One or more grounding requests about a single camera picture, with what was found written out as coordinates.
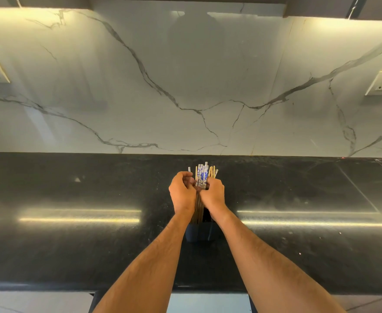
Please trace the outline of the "person's left hand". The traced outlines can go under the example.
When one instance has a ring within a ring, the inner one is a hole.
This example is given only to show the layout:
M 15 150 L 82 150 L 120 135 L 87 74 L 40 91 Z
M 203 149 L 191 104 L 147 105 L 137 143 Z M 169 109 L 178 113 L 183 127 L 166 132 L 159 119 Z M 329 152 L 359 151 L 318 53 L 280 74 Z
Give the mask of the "person's left hand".
M 195 200 L 191 200 L 191 185 L 195 184 L 193 173 L 180 171 L 172 179 L 169 193 L 172 199 L 175 215 L 190 222 L 194 214 Z

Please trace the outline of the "person's right hand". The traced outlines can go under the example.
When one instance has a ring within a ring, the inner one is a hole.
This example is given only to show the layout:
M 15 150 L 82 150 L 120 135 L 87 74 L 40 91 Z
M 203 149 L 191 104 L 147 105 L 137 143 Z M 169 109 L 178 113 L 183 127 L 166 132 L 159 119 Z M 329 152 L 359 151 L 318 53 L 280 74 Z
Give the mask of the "person's right hand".
M 212 219 L 215 222 L 221 221 L 221 218 L 229 211 L 225 204 L 225 192 L 210 192 L 206 187 L 199 191 L 199 195 Z

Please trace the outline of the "bundle of patterned chopsticks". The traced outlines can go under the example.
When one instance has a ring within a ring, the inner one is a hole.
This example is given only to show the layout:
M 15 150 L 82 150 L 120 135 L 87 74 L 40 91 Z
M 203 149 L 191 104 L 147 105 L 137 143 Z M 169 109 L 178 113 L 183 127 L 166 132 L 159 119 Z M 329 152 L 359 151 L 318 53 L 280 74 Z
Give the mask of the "bundle of patterned chopsticks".
M 216 166 L 211 166 L 207 161 L 205 163 L 198 164 L 195 167 L 195 173 L 194 173 L 195 186 L 198 189 L 207 189 L 208 178 L 209 177 L 216 178 L 218 171 L 219 170 L 216 168 Z M 194 205 L 194 214 L 191 217 L 190 224 L 200 225 L 202 223 L 212 222 L 212 221 L 213 219 L 200 197 L 200 192 L 197 191 L 195 205 Z

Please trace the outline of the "person's left forearm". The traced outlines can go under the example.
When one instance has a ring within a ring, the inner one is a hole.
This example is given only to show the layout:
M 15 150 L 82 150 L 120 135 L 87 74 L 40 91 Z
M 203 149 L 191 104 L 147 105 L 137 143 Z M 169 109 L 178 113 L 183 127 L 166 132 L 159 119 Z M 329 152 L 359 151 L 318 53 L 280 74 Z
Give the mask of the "person's left forearm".
M 179 209 L 166 228 L 125 269 L 92 313 L 167 313 L 191 210 Z

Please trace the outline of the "person's right forearm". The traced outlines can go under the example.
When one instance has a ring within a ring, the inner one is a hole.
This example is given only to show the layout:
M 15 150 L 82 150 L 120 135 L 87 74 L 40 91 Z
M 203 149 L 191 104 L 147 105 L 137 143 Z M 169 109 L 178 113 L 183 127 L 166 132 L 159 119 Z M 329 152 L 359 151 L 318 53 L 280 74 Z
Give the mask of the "person's right forearm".
M 258 313 L 346 313 L 320 284 L 256 236 L 225 204 L 208 210 Z

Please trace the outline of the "dark blue chopstick holder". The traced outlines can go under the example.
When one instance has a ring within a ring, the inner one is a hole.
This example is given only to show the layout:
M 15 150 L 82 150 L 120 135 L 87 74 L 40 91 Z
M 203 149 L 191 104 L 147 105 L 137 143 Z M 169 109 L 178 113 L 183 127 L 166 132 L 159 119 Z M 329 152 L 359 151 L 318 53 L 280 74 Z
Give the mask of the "dark blue chopstick holder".
M 185 231 L 185 239 L 188 243 L 213 242 L 220 237 L 221 229 L 212 219 L 207 208 L 204 208 L 202 221 L 190 223 Z

